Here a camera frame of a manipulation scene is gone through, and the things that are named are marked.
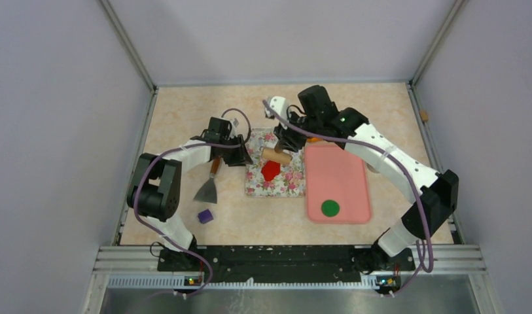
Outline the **wooden rolling pin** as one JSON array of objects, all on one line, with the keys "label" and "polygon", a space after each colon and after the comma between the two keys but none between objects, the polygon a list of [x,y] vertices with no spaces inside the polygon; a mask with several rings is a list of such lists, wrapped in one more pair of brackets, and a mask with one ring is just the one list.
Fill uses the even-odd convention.
[{"label": "wooden rolling pin", "polygon": [[288,165],[293,160],[293,157],[290,154],[283,152],[282,150],[277,151],[276,149],[269,147],[262,148],[261,156],[262,159],[268,162],[275,162],[280,165]]}]

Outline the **red dough piece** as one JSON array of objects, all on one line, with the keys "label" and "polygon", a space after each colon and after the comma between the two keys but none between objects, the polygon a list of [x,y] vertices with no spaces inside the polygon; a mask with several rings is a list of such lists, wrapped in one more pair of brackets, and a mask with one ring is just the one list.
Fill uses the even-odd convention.
[{"label": "red dough piece", "polygon": [[274,180],[281,173],[281,164],[268,160],[260,170],[266,182]]}]

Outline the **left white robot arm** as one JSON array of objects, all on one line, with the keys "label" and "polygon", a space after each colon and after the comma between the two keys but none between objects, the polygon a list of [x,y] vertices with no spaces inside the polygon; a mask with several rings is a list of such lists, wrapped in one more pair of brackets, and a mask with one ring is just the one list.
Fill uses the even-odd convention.
[{"label": "left white robot arm", "polygon": [[126,203],[137,220],[164,238],[166,247],[174,251],[173,262],[182,270],[191,270],[198,262],[198,253],[190,248],[194,236],[177,214],[182,175],[215,160],[229,167],[251,165],[236,124],[235,119],[212,117],[200,135],[180,147],[161,155],[144,153],[137,160]]}]

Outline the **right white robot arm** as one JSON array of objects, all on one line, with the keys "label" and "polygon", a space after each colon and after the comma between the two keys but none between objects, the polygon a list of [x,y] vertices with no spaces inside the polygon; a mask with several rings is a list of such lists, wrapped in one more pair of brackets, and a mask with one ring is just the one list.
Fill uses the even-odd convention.
[{"label": "right white robot arm", "polygon": [[335,143],[382,174],[411,204],[400,220],[374,242],[374,265],[390,269],[398,262],[399,253],[420,241],[425,241],[427,252],[432,252],[432,235],[457,207],[457,174],[449,169],[439,172],[412,158],[357,109],[338,109],[324,86],[302,90],[298,100],[301,113],[291,110],[291,104],[281,96],[263,102],[266,118],[279,122],[274,133],[281,149],[298,152],[313,137]]}]

